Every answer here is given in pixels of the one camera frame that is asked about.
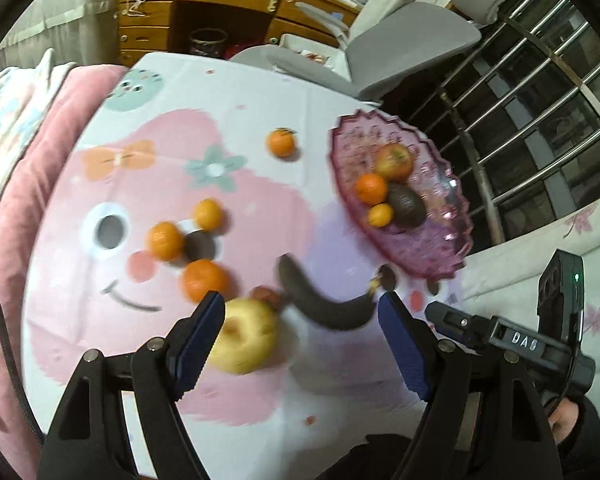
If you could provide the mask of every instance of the pink cushion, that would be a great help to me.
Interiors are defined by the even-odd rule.
[[[46,204],[78,137],[126,70],[98,65],[69,72],[0,200],[0,301],[18,362],[27,268]],[[40,449],[20,411],[1,350],[0,450],[23,480],[34,480]]]

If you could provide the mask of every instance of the yellow apple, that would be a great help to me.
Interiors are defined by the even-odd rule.
[[[413,171],[413,156],[406,146],[390,142],[376,153],[374,171],[385,180],[404,182]]]
[[[230,374],[248,374],[266,361],[277,341],[278,316],[269,305],[247,298],[227,301],[208,362]]]

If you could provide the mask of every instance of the red apple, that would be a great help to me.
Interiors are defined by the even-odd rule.
[[[413,171],[413,155],[406,146],[390,142],[378,150],[374,171],[385,180],[404,182]]]

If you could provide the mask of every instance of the cartoon mouth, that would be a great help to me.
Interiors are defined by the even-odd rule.
[[[101,294],[110,294],[111,297],[116,300],[119,304],[123,306],[128,306],[129,308],[133,308],[135,310],[140,310],[142,312],[160,312],[162,310],[161,306],[150,306],[143,305],[140,303],[136,303],[135,301],[129,301],[126,298],[120,296],[119,293],[116,292],[116,286],[118,285],[118,280],[113,280],[109,285],[103,288],[100,293]]]

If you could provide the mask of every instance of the table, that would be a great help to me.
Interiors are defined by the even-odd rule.
[[[327,162],[329,129],[360,107],[249,66],[166,53],[142,58],[79,139],[36,241],[22,365],[43,430],[85,350],[132,351],[190,315],[182,269],[147,263],[142,252],[159,221],[195,230],[189,215],[203,198],[216,197],[230,215],[216,238],[217,259],[239,294],[276,286],[275,259],[287,252],[335,299],[366,289],[383,261],[348,221]],[[266,151],[264,137],[281,126],[296,131],[297,160]],[[422,280],[399,275],[397,292],[422,316],[433,298],[459,303],[455,280],[440,285],[433,296]],[[206,367],[178,404],[213,480],[314,478],[366,434],[413,433],[423,404],[402,384],[377,319],[335,333],[289,307],[281,326],[266,368],[231,376]],[[139,471],[151,476],[132,396],[125,411]]]
[[[120,63],[132,66],[152,51],[188,52],[189,33],[220,27],[232,43],[278,44],[282,34],[295,34],[338,46],[327,29],[296,7],[304,2],[351,25],[359,9],[341,0],[146,0],[127,12],[134,0],[118,0]]]

